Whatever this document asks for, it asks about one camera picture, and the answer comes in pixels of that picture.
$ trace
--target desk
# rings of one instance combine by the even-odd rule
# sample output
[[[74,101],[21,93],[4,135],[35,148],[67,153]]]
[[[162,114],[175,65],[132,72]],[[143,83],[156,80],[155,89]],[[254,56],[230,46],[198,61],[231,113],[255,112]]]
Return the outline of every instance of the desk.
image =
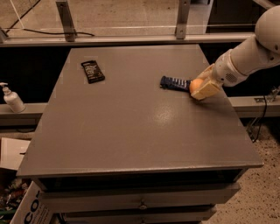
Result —
[[[87,83],[86,60],[105,81]],[[207,66],[198,45],[72,49],[17,175],[70,220],[208,219],[263,162],[223,92],[195,101],[159,87]]]

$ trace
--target bottle pump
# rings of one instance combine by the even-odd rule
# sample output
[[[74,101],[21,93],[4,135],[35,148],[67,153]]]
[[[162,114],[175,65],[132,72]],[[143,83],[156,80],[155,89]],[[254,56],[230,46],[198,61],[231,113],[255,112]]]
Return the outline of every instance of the bottle pump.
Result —
[[[0,82],[0,86],[3,88],[5,102],[10,106],[10,109],[14,113],[20,113],[25,110],[25,104],[20,99],[17,93],[12,92],[8,87],[8,83]]]

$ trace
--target orange ball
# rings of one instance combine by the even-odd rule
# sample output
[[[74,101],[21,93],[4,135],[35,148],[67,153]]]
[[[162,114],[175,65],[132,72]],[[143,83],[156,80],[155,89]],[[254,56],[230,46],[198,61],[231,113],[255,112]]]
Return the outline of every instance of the orange ball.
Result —
[[[202,80],[202,79],[192,80],[192,82],[190,84],[190,93],[192,94],[195,90],[199,89],[203,81],[204,80]]]

